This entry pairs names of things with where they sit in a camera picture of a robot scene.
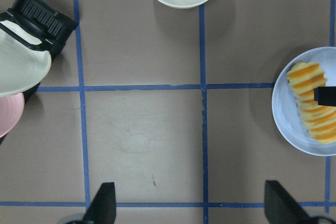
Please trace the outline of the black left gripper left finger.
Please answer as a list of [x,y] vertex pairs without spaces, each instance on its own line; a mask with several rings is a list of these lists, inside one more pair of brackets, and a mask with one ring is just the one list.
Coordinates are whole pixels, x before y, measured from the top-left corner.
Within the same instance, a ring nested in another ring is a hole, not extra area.
[[116,191],[114,182],[102,183],[85,214],[79,219],[67,217],[59,223],[115,223],[117,216]]

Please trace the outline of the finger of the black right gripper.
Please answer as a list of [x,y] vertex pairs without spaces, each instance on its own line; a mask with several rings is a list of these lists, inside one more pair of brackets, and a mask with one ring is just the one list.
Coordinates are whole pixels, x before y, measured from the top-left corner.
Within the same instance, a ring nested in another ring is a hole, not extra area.
[[317,87],[314,89],[314,100],[318,105],[336,107],[336,86]]

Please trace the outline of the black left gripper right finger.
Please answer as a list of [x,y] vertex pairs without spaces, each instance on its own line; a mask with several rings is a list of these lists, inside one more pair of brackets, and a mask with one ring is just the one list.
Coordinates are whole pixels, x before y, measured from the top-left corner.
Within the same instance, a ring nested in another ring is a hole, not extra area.
[[335,223],[330,217],[309,215],[276,180],[265,181],[264,213],[272,224]]

